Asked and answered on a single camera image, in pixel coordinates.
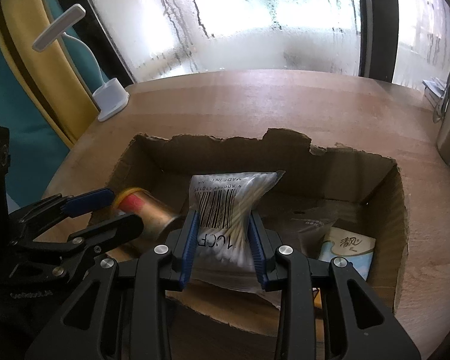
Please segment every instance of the white desk lamp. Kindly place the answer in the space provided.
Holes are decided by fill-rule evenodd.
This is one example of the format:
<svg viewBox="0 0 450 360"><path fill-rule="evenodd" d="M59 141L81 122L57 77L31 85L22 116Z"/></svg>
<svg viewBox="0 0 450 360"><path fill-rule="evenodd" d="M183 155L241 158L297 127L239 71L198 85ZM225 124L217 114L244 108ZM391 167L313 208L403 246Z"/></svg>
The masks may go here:
<svg viewBox="0 0 450 360"><path fill-rule="evenodd" d="M81 20L85 16L85 9L80 4L72 5L59 17L57 17L53 23L51 23L45 30L38 36L32 49L41 53L49 45L51 45L59 36L64 36L69 39L73 39L76 42L82 44L86 50L93 57L98 69L102 86L99 87L92 95L95 103L100 108L100 114L98 115L98 121L103 122L113 115L119 113L128 104L128 98L130 94L123 89L120 82L114 78L108 82L105 82L102 77L102 71L94 56L94 53L90 48L83 43L80 39L74 38L68 35L65 30L74 25L77 21Z"/></svg>

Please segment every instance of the orange canister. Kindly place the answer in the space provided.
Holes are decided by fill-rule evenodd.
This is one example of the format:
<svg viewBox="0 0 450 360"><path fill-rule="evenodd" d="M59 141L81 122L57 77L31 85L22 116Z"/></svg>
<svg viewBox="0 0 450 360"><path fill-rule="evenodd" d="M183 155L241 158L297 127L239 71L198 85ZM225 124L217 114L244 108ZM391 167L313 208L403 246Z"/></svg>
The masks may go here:
<svg viewBox="0 0 450 360"><path fill-rule="evenodd" d="M179 218L170 207L138 187L128 188L119 193L112 208L142 218L144 228L140 238L147 241L156 241L162 235L166 235Z"/></svg>

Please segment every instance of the wooden tabletop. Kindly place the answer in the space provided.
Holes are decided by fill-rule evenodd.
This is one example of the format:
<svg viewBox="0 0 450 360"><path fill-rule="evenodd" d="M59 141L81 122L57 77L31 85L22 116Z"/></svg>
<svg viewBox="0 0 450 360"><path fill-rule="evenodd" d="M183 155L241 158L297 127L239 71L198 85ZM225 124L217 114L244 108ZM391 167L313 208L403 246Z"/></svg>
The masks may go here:
<svg viewBox="0 0 450 360"><path fill-rule="evenodd" d="M95 121L56 172L46 196L101 188L139 132L259 138L268 128L302 132L396 159L408 210L408 259L396 316L428 357L450 330L450 168L435 149L438 125L419 92L329 73L255 70L201 73L127 88L128 106ZM43 239L65 240L88 216ZM115 252L114 257L126 258Z"/></svg>

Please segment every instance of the barcode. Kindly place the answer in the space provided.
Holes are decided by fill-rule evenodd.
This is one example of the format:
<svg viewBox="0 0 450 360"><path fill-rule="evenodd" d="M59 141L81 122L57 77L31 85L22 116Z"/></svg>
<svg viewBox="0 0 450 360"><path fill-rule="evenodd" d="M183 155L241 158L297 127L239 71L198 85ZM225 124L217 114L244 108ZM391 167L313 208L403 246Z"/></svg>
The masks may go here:
<svg viewBox="0 0 450 360"><path fill-rule="evenodd" d="M232 225L236 189L195 192L200 226L228 229Z"/></svg>

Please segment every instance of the condensation on glass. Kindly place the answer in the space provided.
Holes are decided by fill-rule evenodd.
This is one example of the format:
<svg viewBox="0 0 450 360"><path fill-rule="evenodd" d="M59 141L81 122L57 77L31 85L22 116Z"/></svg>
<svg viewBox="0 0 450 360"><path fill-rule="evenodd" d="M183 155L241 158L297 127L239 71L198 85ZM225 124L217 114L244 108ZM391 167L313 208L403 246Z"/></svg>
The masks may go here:
<svg viewBox="0 0 450 360"><path fill-rule="evenodd" d="M359 72L359 0L92 1L137 81L231 69Z"/></svg>
<svg viewBox="0 0 450 360"><path fill-rule="evenodd" d="M450 70L450 7L445 0L398 0L398 7L393 83L423 91L422 80L446 80Z"/></svg>

